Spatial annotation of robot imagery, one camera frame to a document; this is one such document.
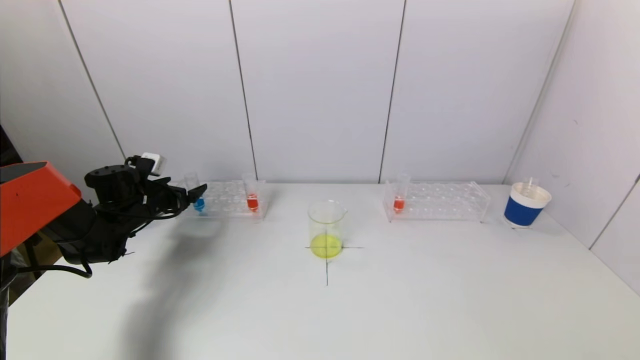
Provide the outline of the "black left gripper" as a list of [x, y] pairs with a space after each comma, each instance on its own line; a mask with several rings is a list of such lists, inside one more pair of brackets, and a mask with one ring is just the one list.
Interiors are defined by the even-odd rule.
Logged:
[[151, 216], [178, 216], [190, 204], [196, 203], [208, 189], [206, 183], [189, 189], [172, 186], [171, 177], [147, 178], [143, 182], [146, 207]]

